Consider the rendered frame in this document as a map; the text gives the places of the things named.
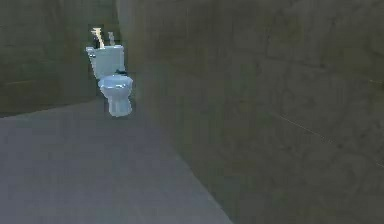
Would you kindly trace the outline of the white toilet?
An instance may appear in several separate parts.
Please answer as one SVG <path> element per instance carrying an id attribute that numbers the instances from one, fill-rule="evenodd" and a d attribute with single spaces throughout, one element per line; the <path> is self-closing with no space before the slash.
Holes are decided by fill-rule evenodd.
<path id="1" fill-rule="evenodd" d="M 106 98 L 108 111 L 113 117 L 127 116 L 132 112 L 129 96 L 133 79 L 127 75 L 122 45 L 104 48 L 86 47 L 97 86 Z"/>

